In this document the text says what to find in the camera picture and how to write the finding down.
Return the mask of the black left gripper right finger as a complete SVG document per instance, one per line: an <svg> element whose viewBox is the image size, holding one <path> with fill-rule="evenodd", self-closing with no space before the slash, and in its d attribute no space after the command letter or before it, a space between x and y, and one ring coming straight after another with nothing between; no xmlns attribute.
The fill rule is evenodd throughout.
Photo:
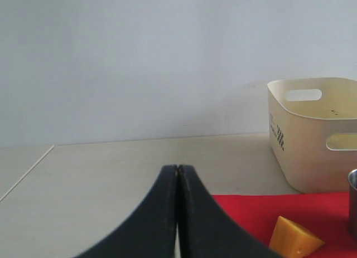
<svg viewBox="0 0 357 258"><path fill-rule="evenodd" d="M234 222L191 165L178 167L181 257L280 257Z"/></svg>

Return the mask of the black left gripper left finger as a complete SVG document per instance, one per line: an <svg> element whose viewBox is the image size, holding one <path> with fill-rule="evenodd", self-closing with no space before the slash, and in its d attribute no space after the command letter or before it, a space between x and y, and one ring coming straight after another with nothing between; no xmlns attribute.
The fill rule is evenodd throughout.
<svg viewBox="0 0 357 258"><path fill-rule="evenodd" d="M175 257L177 184L177 166L163 166L128 218L77 257Z"/></svg>

